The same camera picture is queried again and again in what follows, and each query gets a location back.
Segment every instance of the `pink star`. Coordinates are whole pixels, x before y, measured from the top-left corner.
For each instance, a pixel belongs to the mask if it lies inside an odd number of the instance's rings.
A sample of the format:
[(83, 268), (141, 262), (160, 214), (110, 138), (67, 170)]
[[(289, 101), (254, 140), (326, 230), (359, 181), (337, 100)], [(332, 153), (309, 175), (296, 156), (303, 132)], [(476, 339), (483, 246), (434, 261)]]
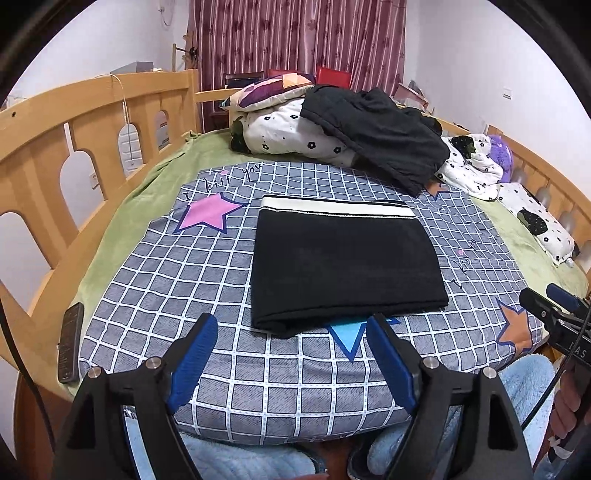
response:
[(201, 224), (226, 233), (226, 215), (245, 205), (248, 204), (228, 200), (223, 193), (215, 193), (196, 202), (191, 202), (173, 233), (179, 233)]

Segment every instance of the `metal screw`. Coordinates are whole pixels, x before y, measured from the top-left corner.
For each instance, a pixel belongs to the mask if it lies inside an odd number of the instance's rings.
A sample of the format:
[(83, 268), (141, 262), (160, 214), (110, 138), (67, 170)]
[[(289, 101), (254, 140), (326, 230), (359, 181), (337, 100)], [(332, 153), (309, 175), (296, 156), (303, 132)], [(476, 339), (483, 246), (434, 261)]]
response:
[(96, 378), (102, 373), (102, 371), (103, 369), (101, 367), (92, 367), (90, 370), (88, 370), (86, 375), (88, 375), (91, 378)]
[(425, 365), (425, 367), (433, 370), (433, 369), (439, 367), (439, 360), (437, 360), (434, 356), (428, 356), (423, 359), (423, 365)]
[(496, 377), (496, 370), (491, 367), (484, 367), (482, 369), (482, 373), (486, 378), (495, 378)]
[(162, 365), (162, 359), (159, 356), (152, 356), (146, 360), (146, 367), (150, 370), (156, 370)]

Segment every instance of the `black cable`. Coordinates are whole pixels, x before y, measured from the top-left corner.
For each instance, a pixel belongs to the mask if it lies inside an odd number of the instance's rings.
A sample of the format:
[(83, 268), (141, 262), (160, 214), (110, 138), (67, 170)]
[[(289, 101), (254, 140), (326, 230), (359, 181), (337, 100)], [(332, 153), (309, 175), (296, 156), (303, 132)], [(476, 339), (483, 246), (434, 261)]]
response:
[(14, 343), (14, 338), (12, 337), (10, 327), (8, 326), (8, 319), (6, 318), (4, 308), (2, 307), (2, 300), (0, 300), (0, 326), (2, 327), (2, 333), (4, 334), (4, 339), (6, 340), (6, 344), (8, 345), (8, 350), (10, 350), (10, 353), (14, 358), (14, 362), (16, 363), (19, 372), (25, 379), (25, 383), (31, 390), (33, 397), (35, 397), (35, 402), (37, 403), (37, 407), (39, 407), (41, 417), (43, 418), (43, 423), (45, 424), (45, 430), (47, 431), (47, 436), (49, 437), (49, 445), (51, 446), (51, 451), (55, 453), (56, 438), (53, 435), (53, 429), (51, 428), (49, 415), (47, 414), (45, 404), (43, 403), (43, 399), (41, 398), (41, 393), (39, 392), (37, 385), (35, 385), (35, 382), (31, 378), (31, 375), (29, 375), (27, 367), (25, 367), (20, 353), (18, 353), (18, 349), (16, 344)]
[(579, 342), (581, 341), (581, 338), (583, 338), (583, 335), (585, 334), (585, 330), (587, 329), (587, 324), (589, 323), (589, 319), (591, 319), (591, 308), (587, 311), (587, 315), (585, 316), (585, 320), (583, 321), (583, 324), (581, 325), (581, 331), (577, 335), (577, 339), (574, 341), (574, 344), (571, 347), (569, 354), (566, 356), (566, 358), (560, 364), (560, 367), (558, 368), (558, 371), (554, 375), (552, 382), (549, 383), (548, 388), (546, 388), (546, 390), (544, 391), (544, 393), (542, 394), (542, 396), (538, 400), (538, 403), (535, 404), (535, 407), (532, 408), (530, 414), (527, 416), (527, 418), (521, 424), (521, 430), (525, 430), (525, 428), (530, 424), (530, 422), (534, 419), (535, 414), (538, 413), (538, 410), (542, 407), (542, 405), (546, 401), (546, 398), (548, 398), (548, 396), (550, 395), (552, 390), (554, 390), (554, 387), (556, 386), (556, 384), (558, 383), (558, 380), (560, 379), (560, 377), (564, 373), (564, 370), (566, 369), (567, 364), (569, 363), (570, 359), (573, 357), (574, 352), (577, 349)]

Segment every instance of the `striped curtain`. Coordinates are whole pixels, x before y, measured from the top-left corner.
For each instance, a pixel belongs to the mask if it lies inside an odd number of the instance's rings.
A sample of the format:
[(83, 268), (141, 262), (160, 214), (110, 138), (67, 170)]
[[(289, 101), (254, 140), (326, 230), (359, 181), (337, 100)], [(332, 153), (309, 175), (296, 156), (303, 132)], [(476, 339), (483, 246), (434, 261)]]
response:
[(191, 0), (187, 49), (203, 90), (225, 73), (317, 66), (345, 70), (353, 90), (392, 94), (404, 69), (407, 0)]

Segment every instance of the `folded black cloth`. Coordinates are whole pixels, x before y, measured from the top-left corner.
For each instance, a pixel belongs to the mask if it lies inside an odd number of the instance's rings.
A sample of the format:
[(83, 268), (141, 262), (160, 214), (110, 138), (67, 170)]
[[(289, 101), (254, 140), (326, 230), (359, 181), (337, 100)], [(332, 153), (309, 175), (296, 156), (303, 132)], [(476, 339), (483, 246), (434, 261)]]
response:
[(289, 338), (333, 317), (447, 303), (433, 244), (406, 204), (263, 197), (251, 274), (255, 328)]

